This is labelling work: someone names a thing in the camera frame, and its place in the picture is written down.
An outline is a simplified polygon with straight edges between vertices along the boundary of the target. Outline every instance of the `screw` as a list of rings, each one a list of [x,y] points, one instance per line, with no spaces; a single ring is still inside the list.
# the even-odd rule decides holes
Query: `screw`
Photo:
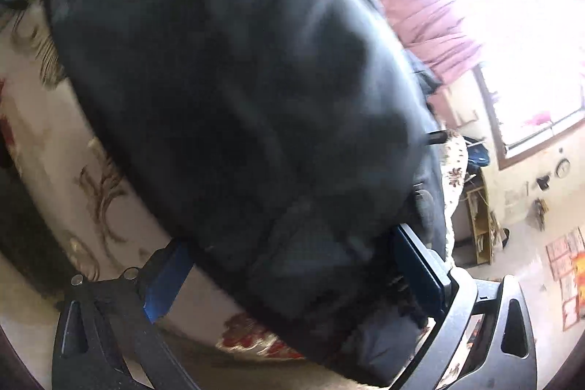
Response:
[[[136,277],[138,276],[138,272],[140,270],[138,268],[128,268],[127,270],[125,270],[125,272],[122,274],[122,276],[124,276],[125,279],[136,279]]]
[[[79,286],[81,283],[83,283],[83,275],[75,275],[71,278],[72,286]]]

